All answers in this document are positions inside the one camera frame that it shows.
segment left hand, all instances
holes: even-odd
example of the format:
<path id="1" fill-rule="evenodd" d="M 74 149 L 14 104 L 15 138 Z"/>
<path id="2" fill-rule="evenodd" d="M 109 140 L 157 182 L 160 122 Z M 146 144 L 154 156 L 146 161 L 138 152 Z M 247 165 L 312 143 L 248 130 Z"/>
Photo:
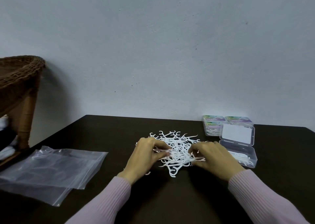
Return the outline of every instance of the left hand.
<path id="1" fill-rule="evenodd" d="M 153 137 L 140 138 L 124 171 L 120 172 L 117 177 L 125 178 L 132 185 L 143 177 L 157 160 L 169 156 L 168 152 L 155 153 L 154 147 L 164 150 L 171 149 L 164 141 L 156 140 Z"/>

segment white label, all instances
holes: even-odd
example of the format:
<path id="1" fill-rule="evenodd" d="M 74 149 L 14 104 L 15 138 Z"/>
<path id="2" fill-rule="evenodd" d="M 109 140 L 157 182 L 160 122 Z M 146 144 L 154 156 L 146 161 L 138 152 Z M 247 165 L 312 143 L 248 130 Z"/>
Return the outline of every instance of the white label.
<path id="1" fill-rule="evenodd" d="M 224 124 L 222 138 L 239 143 L 250 144 L 252 139 L 252 129 L 239 125 Z"/>

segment open plastic box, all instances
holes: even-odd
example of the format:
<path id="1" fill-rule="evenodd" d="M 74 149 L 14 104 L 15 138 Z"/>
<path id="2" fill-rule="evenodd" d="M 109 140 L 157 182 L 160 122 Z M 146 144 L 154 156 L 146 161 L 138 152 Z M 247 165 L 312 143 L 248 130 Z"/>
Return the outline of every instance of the open plastic box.
<path id="1" fill-rule="evenodd" d="M 223 124 L 219 143 L 228 151 L 245 154 L 248 158 L 239 157 L 237 161 L 246 167 L 255 168 L 257 156 L 254 145 L 255 127 L 247 124 Z"/>

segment pink knit sweater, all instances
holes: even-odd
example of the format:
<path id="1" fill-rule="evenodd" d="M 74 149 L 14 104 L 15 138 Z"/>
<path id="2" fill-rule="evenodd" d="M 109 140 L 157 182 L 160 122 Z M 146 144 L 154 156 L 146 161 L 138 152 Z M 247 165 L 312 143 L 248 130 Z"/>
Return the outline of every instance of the pink knit sweater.
<path id="1" fill-rule="evenodd" d="M 228 189 L 256 224 L 308 223 L 295 206 L 267 187 L 251 170 L 236 174 Z M 131 186 L 114 177 L 107 187 L 86 204 L 66 224 L 112 224 L 130 196 Z"/>

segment right hand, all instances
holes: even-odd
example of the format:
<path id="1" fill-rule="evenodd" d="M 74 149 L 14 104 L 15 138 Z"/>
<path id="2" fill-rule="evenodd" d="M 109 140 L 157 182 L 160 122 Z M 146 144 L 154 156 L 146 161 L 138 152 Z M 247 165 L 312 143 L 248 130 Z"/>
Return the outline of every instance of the right hand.
<path id="1" fill-rule="evenodd" d="M 205 157 L 206 161 L 193 161 L 192 165 L 199 166 L 218 178 L 229 181 L 235 174 L 245 169 L 238 161 L 218 142 L 199 142 L 192 144 L 188 153 L 193 152 L 196 156 L 197 151 Z"/>

